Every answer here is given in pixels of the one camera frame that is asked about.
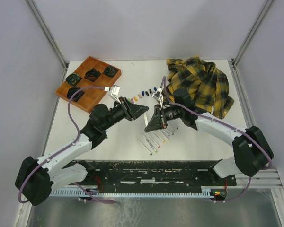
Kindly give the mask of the light blue cap marker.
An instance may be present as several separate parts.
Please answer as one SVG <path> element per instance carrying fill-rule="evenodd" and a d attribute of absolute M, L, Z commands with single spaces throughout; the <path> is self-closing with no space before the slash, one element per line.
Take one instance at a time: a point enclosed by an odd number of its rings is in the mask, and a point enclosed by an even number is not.
<path fill-rule="evenodd" d="M 144 116 L 144 121 L 145 121 L 145 127 L 147 127 L 147 126 L 148 126 L 148 118 L 147 118 L 147 114 L 146 114 L 146 113 L 144 113 L 144 114 L 143 114 L 143 116 Z"/>

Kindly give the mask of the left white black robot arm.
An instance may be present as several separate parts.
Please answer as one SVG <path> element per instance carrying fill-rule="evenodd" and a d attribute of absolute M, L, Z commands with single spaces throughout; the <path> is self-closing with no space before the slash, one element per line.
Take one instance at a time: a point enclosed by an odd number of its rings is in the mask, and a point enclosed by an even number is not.
<path fill-rule="evenodd" d="M 15 180 L 19 190 L 18 201 L 36 206 L 54 190 L 81 181 L 84 184 L 93 183 L 95 172 L 85 164 L 76 163 L 71 167 L 67 164 L 101 144 L 107 138 L 107 129 L 123 119 L 134 121 L 148 110 L 147 106 L 133 104 L 125 97 L 115 101 L 112 108 L 105 104 L 96 105 L 86 125 L 78 130 L 72 141 L 46 156 L 29 156 L 23 160 Z"/>

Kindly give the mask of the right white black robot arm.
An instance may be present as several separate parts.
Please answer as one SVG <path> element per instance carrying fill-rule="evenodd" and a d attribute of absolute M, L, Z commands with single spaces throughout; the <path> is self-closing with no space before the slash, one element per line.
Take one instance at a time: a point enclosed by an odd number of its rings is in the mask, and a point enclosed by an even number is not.
<path fill-rule="evenodd" d="M 145 132 L 165 129 L 168 122 L 181 119 L 183 124 L 197 131 L 206 132 L 232 147 L 233 156 L 217 161 L 208 172 L 208 181 L 219 185 L 230 175 L 244 174 L 253 177 L 258 171 L 271 166 L 274 154 L 262 131 L 256 127 L 242 128 L 230 125 L 211 113 L 197 107 L 186 89 L 174 92 L 174 101 L 163 105 L 162 89 L 152 98 L 158 101 Z"/>

